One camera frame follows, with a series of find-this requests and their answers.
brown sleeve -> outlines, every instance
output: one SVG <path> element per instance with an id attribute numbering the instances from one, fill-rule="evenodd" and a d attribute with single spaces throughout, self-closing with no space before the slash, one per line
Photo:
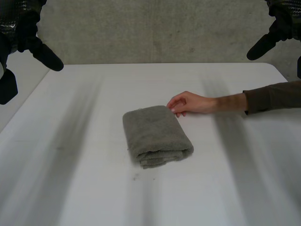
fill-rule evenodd
<path id="1" fill-rule="evenodd" d="M 301 81 L 283 82 L 243 92 L 248 102 L 246 114 L 301 108 Z"/>

table surface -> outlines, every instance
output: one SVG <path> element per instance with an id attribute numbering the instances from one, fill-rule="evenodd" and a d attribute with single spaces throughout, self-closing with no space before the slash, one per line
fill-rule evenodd
<path id="1" fill-rule="evenodd" d="M 179 122 L 194 154 L 147 170 L 132 164 L 122 126 L 124 113 L 185 90 L 284 81 L 268 64 L 50 71 L 0 133 L 0 226 L 301 225 L 300 110 L 188 114 Z"/>

folded towel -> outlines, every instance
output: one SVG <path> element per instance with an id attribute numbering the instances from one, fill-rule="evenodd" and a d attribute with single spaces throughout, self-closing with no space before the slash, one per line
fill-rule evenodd
<path id="1" fill-rule="evenodd" d="M 123 116 L 127 145 L 144 168 L 179 161 L 193 153 L 193 146 L 174 114 L 165 106 L 128 112 Z"/>

wall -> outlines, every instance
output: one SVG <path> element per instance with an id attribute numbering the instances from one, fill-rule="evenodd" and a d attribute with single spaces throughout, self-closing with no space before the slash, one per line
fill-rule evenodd
<path id="1" fill-rule="evenodd" d="M 9 55 L 7 65 L 16 76 L 19 94 L 8 104 L 0 105 L 0 131 L 49 71 L 29 51 Z"/>
<path id="2" fill-rule="evenodd" d="M 251 62 L 268 12 L 264 0 L 51 0 L 38 26 L 65 64 L 236 63 Z M 281 41 L 256 62 L 291 81 L 300 54 L 299 41 Z"/>

hand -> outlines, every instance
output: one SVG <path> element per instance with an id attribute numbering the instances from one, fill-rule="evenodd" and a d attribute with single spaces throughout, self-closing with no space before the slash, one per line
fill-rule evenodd
<path id="1" fill-rule="evenodd" d="M 215 110 L 215 98 L 202 97 L 190 92 L 183 92 L 173 97 L 167 104 L 167 107 L 179 118 L 186 112 L 213 113 Z"/>

